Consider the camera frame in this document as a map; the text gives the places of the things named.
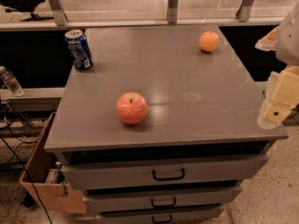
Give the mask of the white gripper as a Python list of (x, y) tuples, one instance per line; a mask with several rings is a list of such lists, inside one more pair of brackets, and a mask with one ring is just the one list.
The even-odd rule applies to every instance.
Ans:
[[(278, 60), (299, 64), (299, 3), (281, 22), (255, 44), (262, 51), (276, 51)], [(272, 72), (266, 83), (265, 99), (257, 124), (271, 130), (279, 126), (299, 105), (299, 66), (287, 66), (280, 73)]]

